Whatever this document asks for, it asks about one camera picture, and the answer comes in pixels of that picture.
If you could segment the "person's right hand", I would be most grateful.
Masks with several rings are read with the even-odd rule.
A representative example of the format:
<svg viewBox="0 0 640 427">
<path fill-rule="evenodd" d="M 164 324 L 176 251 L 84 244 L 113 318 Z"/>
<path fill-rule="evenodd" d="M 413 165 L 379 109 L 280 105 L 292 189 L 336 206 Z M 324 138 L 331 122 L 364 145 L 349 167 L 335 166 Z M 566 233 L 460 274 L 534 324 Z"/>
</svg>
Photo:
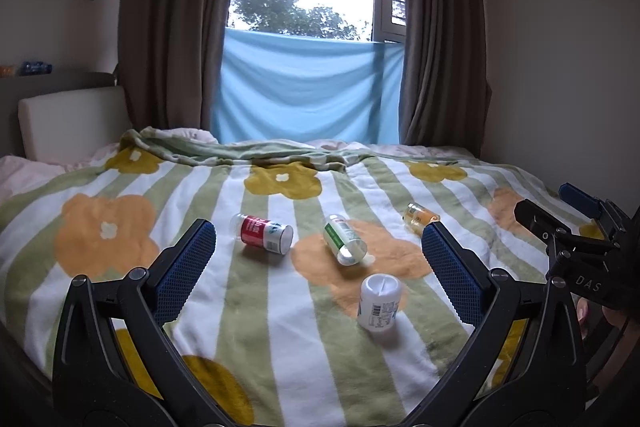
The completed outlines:
<svg viewBox="0 0 640 427">
<path fill-rule="evenodd" d="M 623 311 L 601 307 L 584 297 L 578 298 L 576 312 L 582 338 L 590 335 L 602 319 L 616 329 L 621 329 L 627 320 L 627 315 Z"/>
</svg>

